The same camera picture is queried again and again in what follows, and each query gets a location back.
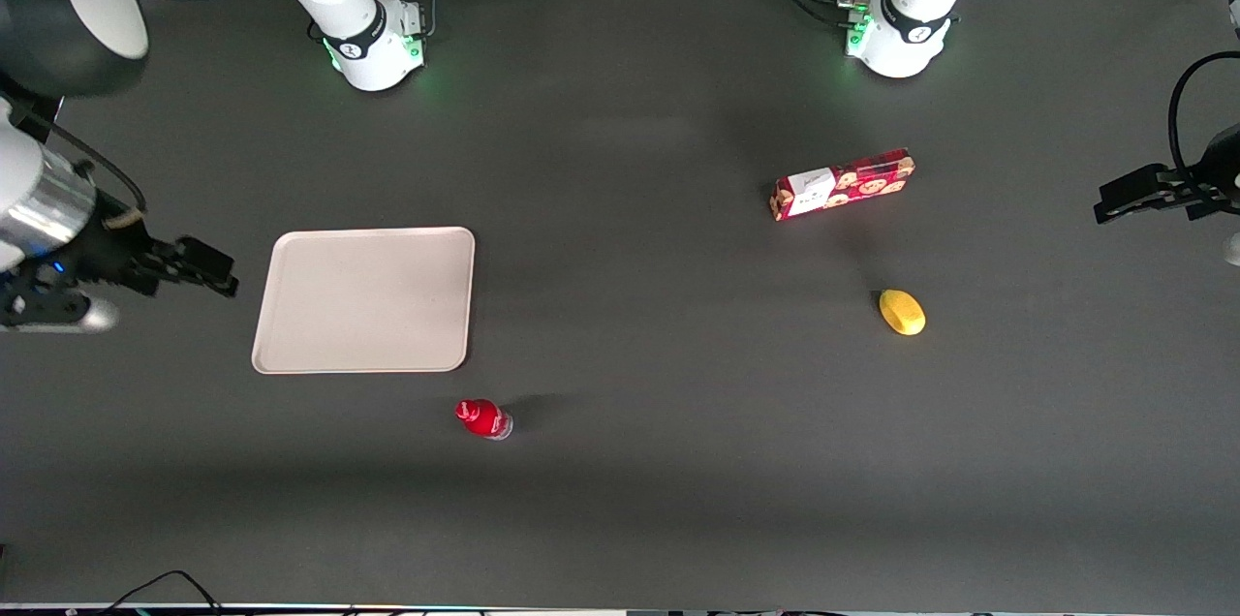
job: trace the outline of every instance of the gray table surface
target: gray table surface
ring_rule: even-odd
[[[365,95],[291,0],[149,4],[145,81],[62,121],[242,293],[0,338],[0,596],[1235,612],[1240,224],[1090,209],[1167,160],[1225,0],[959,11],[890,82],[784,0],[441,0],[429,68]],[[1238,92],[1193,82],[1187,149]],[[768,214],[898,145],[903,193]],[[253,372],[277,237],[415,224],[479,237],[461,369]],[[465,435],[461,397],[520,430]]]

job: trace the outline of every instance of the metal cylinder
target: metal cylinder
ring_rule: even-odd
[[[0,242],[27,255],[45,255],[73,240],[94,213],[94,185],[48,149],[40,152],[38,180],[0,214]]]

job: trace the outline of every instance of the lemon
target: lemon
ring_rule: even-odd
[[[878,297],[878,310],[897,333],[918,335],[926,326],[926,312],[909,293],[883,290]]]

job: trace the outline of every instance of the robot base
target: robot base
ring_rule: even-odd
[[[877,4],[879,0],[867,0]],[[947,35],[951,20],[941,29],[930,33],[924,42],[904,42],[895,25],[883,15],[882,7],[872,7],[872,17],[863,20],[859,29],[849,30],[846,55],[862,59],[874,73],[887,78],[908,78],[921,73],[930,59],[942,51],[942,38]]]
[[[372,43],[362,59],[348,59],[334,51],[327,42],[331,63],[345,81],[360,90],[386,90],[403,82],[413,69],[425,63],[425,38],[422,33],[422,11],[417,4],[401,0],[376,0],[387,12],[384,32]]]

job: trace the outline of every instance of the green led light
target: green led light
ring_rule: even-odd
[[[327,56],[331,57],[331,68],[335,68],[337,69],[337,72],[340,72],[340,61],[336,59],[336,52],[331,50],[331,46],[330,43],[327,43],[327,41],[322,41],[322,47],[324,50],[327,50]]]

